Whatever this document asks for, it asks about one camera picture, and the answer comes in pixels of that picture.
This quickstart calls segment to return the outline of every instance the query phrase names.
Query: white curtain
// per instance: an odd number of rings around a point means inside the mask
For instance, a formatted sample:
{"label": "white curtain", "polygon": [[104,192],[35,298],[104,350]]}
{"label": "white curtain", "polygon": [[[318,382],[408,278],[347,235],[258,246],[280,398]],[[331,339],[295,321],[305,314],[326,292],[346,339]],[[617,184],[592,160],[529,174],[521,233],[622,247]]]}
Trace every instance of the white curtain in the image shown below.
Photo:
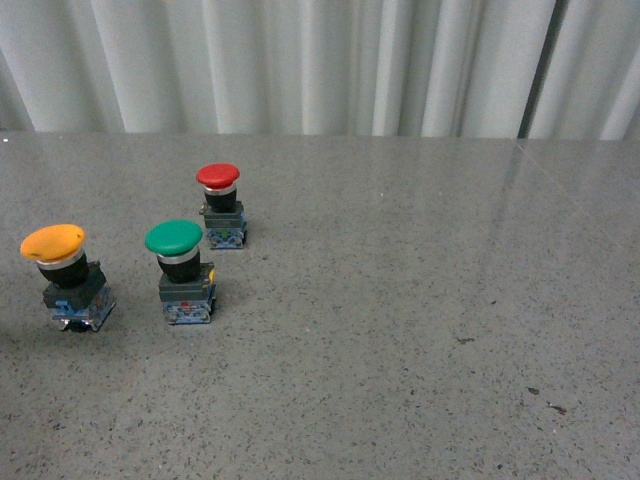
{"label": "white curtain", "polygon": [[[507,137],[555,0],[1,0],[0,125]],[[640,2],[570,0],[530,136],[640,138]]]}

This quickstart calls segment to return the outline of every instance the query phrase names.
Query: table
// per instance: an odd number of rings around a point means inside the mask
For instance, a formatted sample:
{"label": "table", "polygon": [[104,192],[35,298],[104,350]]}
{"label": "table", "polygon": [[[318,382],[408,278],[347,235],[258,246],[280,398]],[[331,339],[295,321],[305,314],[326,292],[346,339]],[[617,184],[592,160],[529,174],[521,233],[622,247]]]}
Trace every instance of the table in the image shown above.
{"label": "table", "polygon": [[[3,134],[2,478],[640,476],[640,144]],[[249,241],[202,243],[215,319],[171,327],[144,236],[202,223],[212,162]],[[18,253],[53,223],[98,333]]]}

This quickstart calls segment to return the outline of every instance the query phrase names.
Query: green push button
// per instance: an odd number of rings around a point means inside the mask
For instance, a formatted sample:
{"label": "green push button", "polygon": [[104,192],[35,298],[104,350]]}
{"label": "green push button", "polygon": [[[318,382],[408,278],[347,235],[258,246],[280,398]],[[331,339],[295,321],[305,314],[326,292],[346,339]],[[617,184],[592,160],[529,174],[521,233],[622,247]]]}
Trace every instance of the green push button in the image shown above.
{"label": "green push button", "polygon": [[153,227],[144,244],[153,253],[174,257],[195,247],[202,238],[200,225],[191,220],[169,220]]}

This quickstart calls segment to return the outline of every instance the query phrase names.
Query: yellow push button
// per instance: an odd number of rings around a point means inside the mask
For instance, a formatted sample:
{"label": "yellow push button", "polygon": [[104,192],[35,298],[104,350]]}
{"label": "yellow push button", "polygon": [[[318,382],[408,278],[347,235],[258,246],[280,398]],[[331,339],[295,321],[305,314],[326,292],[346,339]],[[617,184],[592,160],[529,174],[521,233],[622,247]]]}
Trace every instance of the yellow push button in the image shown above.
{"label": "yellow push button", "polygon": [[58,262],[76,253],[84,238],[84,230],[76,225],[51,225],[25,238],[20,253],[29,260]]}

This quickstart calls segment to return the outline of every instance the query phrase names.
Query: dark spot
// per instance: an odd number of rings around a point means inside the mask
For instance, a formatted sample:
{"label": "dark spot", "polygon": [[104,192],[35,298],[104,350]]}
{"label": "dark spot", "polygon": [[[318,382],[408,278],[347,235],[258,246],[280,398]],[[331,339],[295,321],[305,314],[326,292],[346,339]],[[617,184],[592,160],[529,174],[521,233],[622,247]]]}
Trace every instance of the dark spot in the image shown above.
{"label": "dark spot", "polygon": [[566,408],[561,407],[559,405],[552,405],[551,402],[547,402],[547,407],[553,408],[560,415],[565,415],[567,413],[567,409]]}

